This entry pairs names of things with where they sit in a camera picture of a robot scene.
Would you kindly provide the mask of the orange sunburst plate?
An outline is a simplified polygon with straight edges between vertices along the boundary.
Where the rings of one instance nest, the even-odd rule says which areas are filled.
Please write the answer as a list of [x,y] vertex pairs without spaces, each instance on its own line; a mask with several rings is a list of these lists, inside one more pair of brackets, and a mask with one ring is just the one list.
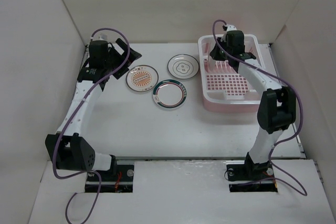
[[159,80],[159,74],[151,66],[135,66],[126,76],[127,86],[135,92],[147,92],[153,89]]

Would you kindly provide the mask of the white plate black rim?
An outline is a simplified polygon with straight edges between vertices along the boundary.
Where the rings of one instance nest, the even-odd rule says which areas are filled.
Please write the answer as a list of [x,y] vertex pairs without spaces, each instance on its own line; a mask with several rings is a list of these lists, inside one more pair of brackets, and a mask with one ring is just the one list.
[[198,61],[188,54],[175,55],[167,63],[169,73],[178,79],[190,79],[196,76],[199,68]]

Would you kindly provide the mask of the white plate green rim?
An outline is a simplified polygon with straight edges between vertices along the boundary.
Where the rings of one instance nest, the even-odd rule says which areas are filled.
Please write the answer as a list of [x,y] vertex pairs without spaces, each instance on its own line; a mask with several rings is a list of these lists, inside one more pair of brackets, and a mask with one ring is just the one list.
[[174,110],[182,106],[187,98],[187,90],[183,83],[166,79],[160,81],[153,89],[154,103],[162,109]]

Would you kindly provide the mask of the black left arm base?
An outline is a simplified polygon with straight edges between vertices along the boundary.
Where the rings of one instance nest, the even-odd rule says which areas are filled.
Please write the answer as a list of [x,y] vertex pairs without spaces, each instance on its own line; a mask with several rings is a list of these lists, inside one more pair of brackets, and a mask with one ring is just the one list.
[[[134,162],[118,161],[115,172],[97,171],[101,176],[101,193],[131,193],[133,192]],[[96,193],[99,178],[96,174],[87,175],[85,182],[86,193]]]

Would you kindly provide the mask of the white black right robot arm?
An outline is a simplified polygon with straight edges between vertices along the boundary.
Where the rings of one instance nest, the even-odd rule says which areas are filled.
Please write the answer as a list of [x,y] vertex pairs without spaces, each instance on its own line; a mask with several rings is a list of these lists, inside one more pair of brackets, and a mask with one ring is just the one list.
[[296,120],[296,95],[292,88],[274,80],[264,70],[256,56],[245,50],[245,36],[240,30],[228,31],[224,38],[216,37],[209,54],[213,60],[228,61],[236,73],[244,77],[261,96],[257,111],[259,131],[243,164],[227,165],[231,182],[266,178],[271,168],[271,155],[276,142]]

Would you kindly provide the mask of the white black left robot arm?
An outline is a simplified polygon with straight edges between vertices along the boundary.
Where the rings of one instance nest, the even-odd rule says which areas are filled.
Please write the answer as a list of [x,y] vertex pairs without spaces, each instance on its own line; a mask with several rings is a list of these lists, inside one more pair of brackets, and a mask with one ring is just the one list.
[[118,38],[115,43],[123,50],[119,53],[106,40],[92,40],[89,57],[80,69],[75,93],[69,110],[55,134],[47,135],[45,145],[55,169],[77,172],[99,171],[105,180],[117,176],[116,157],[96,152],[85,140],[84,133],[95,103],[102,95],[110,77],[121,78],[141,54]]

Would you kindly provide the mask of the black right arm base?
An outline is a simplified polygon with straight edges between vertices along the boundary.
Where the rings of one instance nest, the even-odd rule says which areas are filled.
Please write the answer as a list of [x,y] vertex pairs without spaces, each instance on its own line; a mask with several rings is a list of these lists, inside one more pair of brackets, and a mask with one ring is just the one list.
[[250,164],[226,165],[226,179],[229,183],[231,193],[277,193],[277,185],[273,178],[274,171],[269,163],[257,167]]

